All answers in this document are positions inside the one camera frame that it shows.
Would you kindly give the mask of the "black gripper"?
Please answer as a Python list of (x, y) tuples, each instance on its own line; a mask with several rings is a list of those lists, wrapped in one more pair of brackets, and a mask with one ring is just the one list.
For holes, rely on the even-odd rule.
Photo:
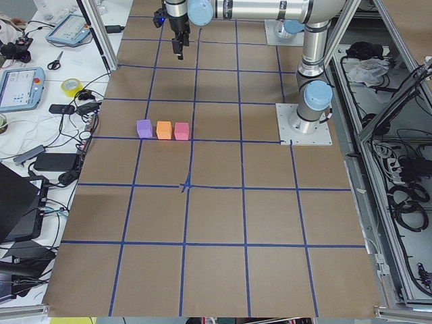
[(175, 38), (171, 40), (173, 53), (178, 60), (183, 60), (183, 47), (189, 47), (190, 25), (186, 14), (174, 17), (168, 14), (167, 9), (159, 8), (154, 12), (153, 24), (156, 28), (162, 27), (164, 22), (169, 22), (171, 30), (175, 33)]

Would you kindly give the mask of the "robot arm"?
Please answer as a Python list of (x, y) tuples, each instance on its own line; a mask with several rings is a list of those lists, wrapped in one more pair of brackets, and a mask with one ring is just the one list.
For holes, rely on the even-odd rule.
[(162, 1), (154, 12), (156, 28), (169, 22), (174, 33), (174, 55), (183, 58), (189, 45), (190, 25), (205, 26), (213, 19), (262, 19), (270, 45), (301, 46), (302, 59), (296, 78), (300, 102), (288, 117), (280, 121), (293, 133), (312, 135), (332, 116), (329, 108), (333, 92), (323, 80), (327, 33), (331, 19), (344, 6), (343, 1)]

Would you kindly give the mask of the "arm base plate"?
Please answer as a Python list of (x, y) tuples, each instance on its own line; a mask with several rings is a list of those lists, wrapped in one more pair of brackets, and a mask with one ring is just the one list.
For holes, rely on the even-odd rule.
[(304, 121), (297, 114), (298, 104), (277, 103), (276, 116), (281, 145), (331, 146), (328, 122), (322, 113), (319, 121)]
[(301, 47), (304, 42), (304, 27), (297, 20), (265, 20), (267, 44)]

